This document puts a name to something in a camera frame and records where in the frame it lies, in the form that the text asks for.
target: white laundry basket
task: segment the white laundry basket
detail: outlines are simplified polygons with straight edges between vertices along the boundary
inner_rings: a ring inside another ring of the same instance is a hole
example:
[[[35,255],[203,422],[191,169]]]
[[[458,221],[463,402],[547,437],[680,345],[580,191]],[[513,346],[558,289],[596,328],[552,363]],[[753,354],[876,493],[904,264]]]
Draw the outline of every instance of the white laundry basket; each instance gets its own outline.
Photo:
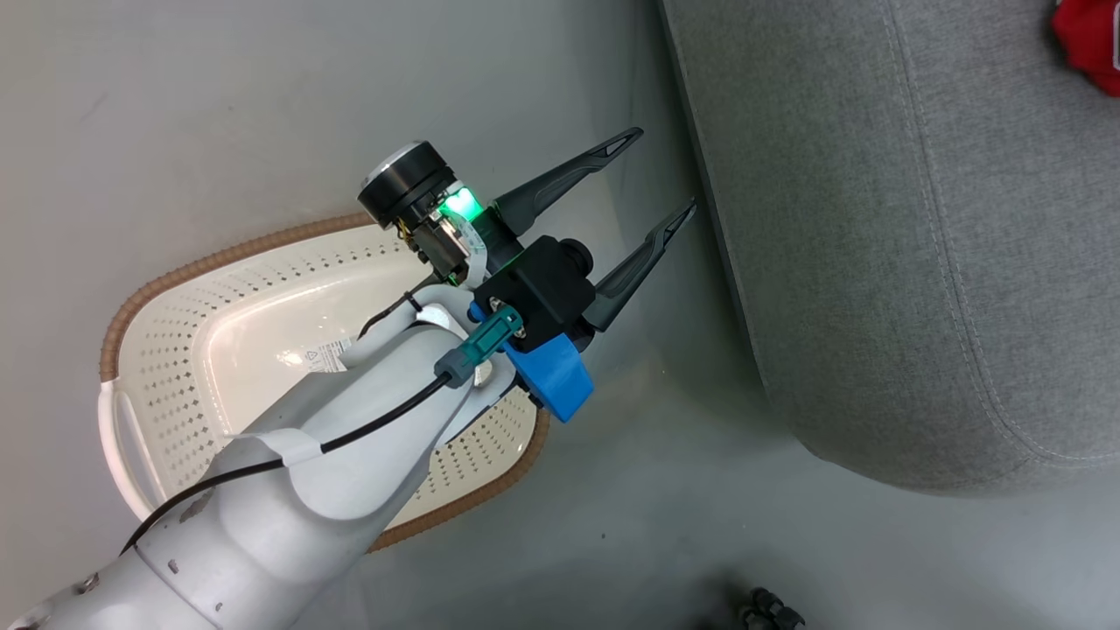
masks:
[[[105,460],[137,517],[196,482],[308,371],[343,369],[336,356],[366,319],[429,272],[356,214],[243,243],[137,291],[105,335],[97,405]],[[432,454],[428,480],[373,548],[501,493],[547,433],[548,415],[511,391]]]

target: red object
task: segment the red object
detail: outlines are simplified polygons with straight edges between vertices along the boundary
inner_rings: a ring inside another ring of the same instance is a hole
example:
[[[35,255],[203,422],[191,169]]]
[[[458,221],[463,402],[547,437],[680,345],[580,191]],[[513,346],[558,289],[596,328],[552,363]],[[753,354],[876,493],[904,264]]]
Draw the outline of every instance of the red object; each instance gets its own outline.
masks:
[[[1053,25],[1070,65],[1120,96],[1120,0],[1062,0]]]

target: gray sofa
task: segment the gray sofa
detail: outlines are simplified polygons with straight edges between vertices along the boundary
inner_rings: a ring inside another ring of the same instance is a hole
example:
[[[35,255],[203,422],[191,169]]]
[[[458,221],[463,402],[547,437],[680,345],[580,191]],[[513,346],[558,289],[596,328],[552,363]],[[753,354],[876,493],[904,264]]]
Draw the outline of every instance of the gray sofa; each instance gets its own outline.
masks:
[[[993,494],[1120,461],[1120,100],[1053,0],[665,0],[773,406],[818,456]]]

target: glowing green led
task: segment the glowing green led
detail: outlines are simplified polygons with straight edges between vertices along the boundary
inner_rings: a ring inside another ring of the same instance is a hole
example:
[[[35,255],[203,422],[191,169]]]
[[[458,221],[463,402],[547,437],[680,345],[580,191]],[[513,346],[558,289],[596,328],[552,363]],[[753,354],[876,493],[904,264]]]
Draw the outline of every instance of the glowing green led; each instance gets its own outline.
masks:
[[[444,213],[452,212],[467,221],[474,221],[476,216],[483,213],[483,206],[478,204],[478,200],[475,198],[475,195],[466,186],[456,191],[455,194],[449,195],[440,204],[439,210]]]

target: cable connector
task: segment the cable connector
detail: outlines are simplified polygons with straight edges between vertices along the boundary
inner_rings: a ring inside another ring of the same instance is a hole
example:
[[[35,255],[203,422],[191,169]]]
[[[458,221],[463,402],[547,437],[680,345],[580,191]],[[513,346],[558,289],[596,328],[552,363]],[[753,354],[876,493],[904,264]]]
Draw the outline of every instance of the cable connector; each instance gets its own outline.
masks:
[[[436,376],[450,377],[447,386],[456,389],[474,378],[475,368],[491,358],[502,344],[525,326],[521,315],[510,305],[503,305],[485,322],[478,324],[475,332],[459,344],[459,348],[448,351],[436,361]]]

